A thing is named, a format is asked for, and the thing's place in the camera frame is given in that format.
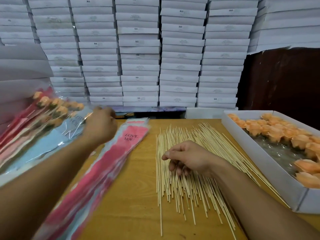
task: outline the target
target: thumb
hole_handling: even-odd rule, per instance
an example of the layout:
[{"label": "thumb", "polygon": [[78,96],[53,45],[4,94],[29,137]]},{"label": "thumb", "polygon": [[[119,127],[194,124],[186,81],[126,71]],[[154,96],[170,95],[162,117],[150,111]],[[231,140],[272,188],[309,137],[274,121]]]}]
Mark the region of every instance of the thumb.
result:
[{"label": "thumb", "polygon": [[165,155],[171,160],[178,160],[183,163],[185,163],[187,159],[187,152],[167,151]]}]

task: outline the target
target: plastic wrap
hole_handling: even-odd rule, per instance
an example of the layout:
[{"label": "plastic wrap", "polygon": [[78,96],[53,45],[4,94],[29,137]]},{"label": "plastic wrap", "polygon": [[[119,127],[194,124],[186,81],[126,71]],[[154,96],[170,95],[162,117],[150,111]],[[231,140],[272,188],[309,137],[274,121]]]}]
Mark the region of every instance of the plastic wrap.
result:
[{"label": "plastic wrap", "polygon": [[35,240],[76,239],[126,161],[148,133],[148,119],[127,120],[105,144],[97,160],[57,204],[35,234]]},{"label": "plastic wrap", "polygon": [[69,144],[91,113],[83,104],[57,98],[51,88],[37,92],[0,136],[0,186]]}]

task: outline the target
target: pile of bamboo skewers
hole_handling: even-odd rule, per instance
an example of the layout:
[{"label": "pile of bamboo skewers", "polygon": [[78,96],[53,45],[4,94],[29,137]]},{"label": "pile of bamboo skewers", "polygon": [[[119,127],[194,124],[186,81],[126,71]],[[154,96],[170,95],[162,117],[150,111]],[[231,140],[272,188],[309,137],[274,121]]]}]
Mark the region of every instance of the pile of bamboo skewers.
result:
[{"label": "pile of bamboo skewers", "polygon": [[163,235],[161,202],[162,197],[166,195],[168,202],[175,199],[176,211],[178,213],[183,213],[185,221],[186,215],[183,198],[186,199],[188,210],[192,210],[194,224],[196,224],[194,206],[197,207],[199,206],[199,203],[201,204],[202,202],[205,215],[208,217],[207,213],[208,210],[211,209],[210,205],[212,204],[214,210],[218,214],[220,223],[223,223],[220,215],[221,213],[224,214],[232,235],[234,239],[236,239],[234,234],[236,226],[233,220],[236,218],[233,215],[232,209],[228,207],[228,203],[223,198],[216,181],[213,178],[204,177],[196,171],[192,171],[188,176],[185,176],[184,174],[178,176],[175,171],[169,171],[168,166],[170,160],[163,161],[161,159],[162,155],[172,146],[187,140],[194,141],[208,151],[226,159],[236,168],[246,173],[250,179],[260,186],[254,175],[257,176],[281,199],[282,202],[284,202],[268,180],[246,159],[231,141],[225,135],[220,134],[216,129],[212,128],[209,124],[202,123],[199,125],[199,128],[193,128],[191,131],[182,128],[173,129],[170,127],[165,131],[160,131],[160,134],[156,138],[156,188],[158,193],[158,206],[160,207],[161,236]]}]

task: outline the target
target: left hand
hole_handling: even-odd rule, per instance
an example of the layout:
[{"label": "left hand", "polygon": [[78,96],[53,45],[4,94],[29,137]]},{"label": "left hand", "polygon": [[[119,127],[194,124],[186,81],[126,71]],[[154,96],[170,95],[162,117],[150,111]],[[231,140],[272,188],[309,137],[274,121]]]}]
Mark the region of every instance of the left hand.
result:
[{"label": "left hand", "polygon": [[115,117],[116,113],[112,108],[94,108],[86,120],[82,136],[97,146],[110,141],[118,129]]}]

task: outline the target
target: stacked white boxes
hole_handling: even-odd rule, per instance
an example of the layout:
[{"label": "stacked white boxes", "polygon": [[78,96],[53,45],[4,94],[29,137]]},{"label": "stacked white boxes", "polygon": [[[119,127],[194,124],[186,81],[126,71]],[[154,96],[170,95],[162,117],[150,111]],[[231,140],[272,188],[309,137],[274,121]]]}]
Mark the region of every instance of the stacked white boxes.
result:
[{"label": "stacked white boxes", "polygon": [[27,0],[0,0],[0,38],[4,45],[40,43]]},{"label": "stacked white boxes", "polygon": [[320,47],[320,0],[260,0],[248,52]]},{"label": "stacked white boxes", "polygon": [[114,0],[70,0],[92,105],[123,106]]},{"label": "stacked white boxes", "polygon": [[157,107],[161,42],[159,0],[115,0],[123,105]]},{"label": "stacked white boxes", "polygon": [[79,64],[78,36],[69,0],[28,0],[53,77],[54,90],[75,101],[86,100],[86,85]]},{"label": "stacked white boxes", "polygon": [[207,1],[161,0],[161,107],[195,107]]},{"label": "stacked white boxes", "polygon": [[197,107],[234,109],[258,0],[209,0]]}]

